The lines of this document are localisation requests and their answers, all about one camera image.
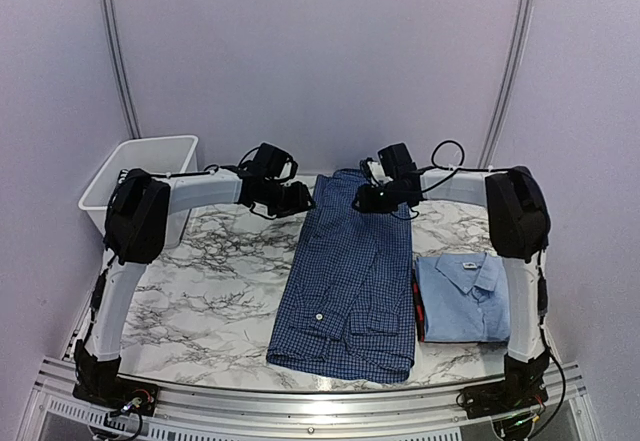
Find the dark blue checked shirt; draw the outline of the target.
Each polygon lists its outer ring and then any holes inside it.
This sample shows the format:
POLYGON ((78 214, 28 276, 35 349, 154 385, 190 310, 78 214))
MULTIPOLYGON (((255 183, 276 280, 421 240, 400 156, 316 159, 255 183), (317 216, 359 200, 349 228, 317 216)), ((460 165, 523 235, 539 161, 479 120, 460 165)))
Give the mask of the dark blue checked shirt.
POLYGON ((364 175, 320 175, 266 353, 268 363, 343 380, 402 383, 414 365, 409 210, 362 214, 364 175))

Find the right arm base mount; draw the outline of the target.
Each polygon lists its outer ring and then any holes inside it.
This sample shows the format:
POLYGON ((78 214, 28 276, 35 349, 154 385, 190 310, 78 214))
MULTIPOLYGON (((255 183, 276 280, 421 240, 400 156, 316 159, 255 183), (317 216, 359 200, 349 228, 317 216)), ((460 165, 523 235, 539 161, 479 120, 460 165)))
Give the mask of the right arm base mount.
POLYGON ((548 400, 543 376, 550 364, 550 353, 545 350, 527 362, 509 354, 504 356, 504 379, 486 384, 468 386, 456 399, 469 419, 493 416, 536 406, 548 400))

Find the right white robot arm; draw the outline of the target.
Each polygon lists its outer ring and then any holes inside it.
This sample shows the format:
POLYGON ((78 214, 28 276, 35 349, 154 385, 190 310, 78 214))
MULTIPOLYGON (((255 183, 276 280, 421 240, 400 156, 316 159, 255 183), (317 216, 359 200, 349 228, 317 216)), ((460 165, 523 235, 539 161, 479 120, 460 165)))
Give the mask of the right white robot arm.
POLYGON ((461 392, 471 417, 547 401, 543 375, 555 358, 545 336, 548 294, 545 251, 551 228, 543 193, 524 166, 466 168, 431 163, 420 168, 403 143, 360 162, 365 183, 352 203, 361 213, 393 214, 401 205, 451 201, 481 206, 489 237, 506 275, 509 339, 504 378, 461 392))

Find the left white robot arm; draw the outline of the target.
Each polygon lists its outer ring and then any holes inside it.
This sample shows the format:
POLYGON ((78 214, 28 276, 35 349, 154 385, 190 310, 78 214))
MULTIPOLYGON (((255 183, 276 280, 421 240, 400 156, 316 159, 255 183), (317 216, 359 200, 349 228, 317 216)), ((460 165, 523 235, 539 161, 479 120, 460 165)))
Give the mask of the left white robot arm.
POLYGON ((213 205, 265 208, 272 220, 314 208, 309 188, 296 180, 298 164, 286 151, 263 143, 236 165, 155 174, 141 168, 122 174, 107 204, 105 257, 90 305, 90 324, 74 350, 77 379, 106 406, 125 399, 118 376, 121 337, 135 289, 165 246, 168 218, 213 205))

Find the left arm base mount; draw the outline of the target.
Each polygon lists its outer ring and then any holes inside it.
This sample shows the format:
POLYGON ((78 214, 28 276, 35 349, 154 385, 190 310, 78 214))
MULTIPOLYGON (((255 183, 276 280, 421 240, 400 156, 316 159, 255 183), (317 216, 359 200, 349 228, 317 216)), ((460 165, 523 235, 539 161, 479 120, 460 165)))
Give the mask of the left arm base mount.
POLYGON ((90 354, 82 340, 75 344, 74 363, 76 382, 74 398, 94 405, 120 411, 135 399, 135 408, 142 416, 152 416, 157 405, 159 387, 156 384, 134 381, 119 375, 121 357, 99 361, 90 354))

